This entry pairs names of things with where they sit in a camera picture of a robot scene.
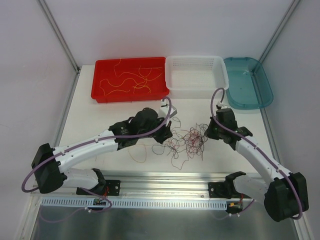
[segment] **teal plastic tray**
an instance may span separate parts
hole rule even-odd
[[[251,57],[229,57],[224,63],[229,78],[226,96],[232,108],[261,109],[273,102],[274,95],[267,75],[258,60]]]

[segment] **white wall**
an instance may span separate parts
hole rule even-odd
[[[274,93],[267,108],[285,166],[307,180],[306,212],[315,239],[319,229],[320,1],[302,1],[264,68]]]
[[[292,0],[46,0],[79,65],[217,55],[259,59]]]
[[[17,231],[21,183],[52,142],[75,72],[35,0],[0,1],[0,239]]]

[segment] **white basket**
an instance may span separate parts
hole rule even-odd
[[[165,60],[165,81],[173,99],[210,99],[217,88],[229,87],[220,56],[169,56]]]

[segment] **thin dark wire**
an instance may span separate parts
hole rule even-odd
[[[193,159],[195,156],[201,156],[203,160],[204,150],[205,150],[205,142],[208,138],[205,136],[205,131],[208,128],[207,124],[195,124],[195,127],[191,127],[189,131],[185,131],[186,134],[182,135],[180,131],[175,130],[176,128],[181,128],[181,121],[177,117],[173,117],[172,120],[179,123],[179,127],[174,127],[172,129],[172,137],[165,141],[163,144],[155,144],[151,147],[151,150],[156,155],[162,155],[165,153],[166,149],[170,149],[167,155],[172,154],[171,157],[171,165],[178,169],[182,170],[185,162]],[[157,152],[155,147],[160,147],[162,151]],[[183,161],[181,167],[174,165],[173,161],[179,158],[179,154],[186,152],[187,159]]]

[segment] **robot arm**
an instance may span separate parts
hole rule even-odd
[[[168,104],[162,101],[158,113],[151,108],[144,108],[134,117],[117,122],[109,129],[84,141],[55,148],[51,148],[48,143],[40,146],[31,164],[33,169],[48,158],[56,157],[34,173],[39,191],[46,194],[64,186],[77,187],[78,195],[88,194],[81,188],[103,195],[106,191],[106,180],[99,169],[80,170],[72,167],[97,155],[133,146],[141,138],[154,138],[162,144],[172,137],[171,121],[164,122],[168,114],[169,118],[172,118],[177,114],[177,109],[172,107],[170,110]],[[161,124],[163,126],[157,131],[148,134]]]
[[[293,190],[284,177],[285,175],[292,182],[299,196],[302,211],[308,210],[309,202],[305,177],[299,172],[291,173],[290,170],[283,167],[271,156],[268,156],[260,149],[259,151],[258,142],[253,137],[253,134],[246,127],[238,127],[232,109],[218,108],[216,120],[224,127],[246,137],[248,141],[222,128],[212,117],[205,135],[210,139],[222,139],[226,144],[229,144],[233,150],[251,163],[265,183],[248,177],[244,172],[235,172],[226,176],[225,182],[214,188],[214,193],[228,199],[239,193],[245,194],[264,204],[270,217],[279,222],[299,213],[299,205]]]

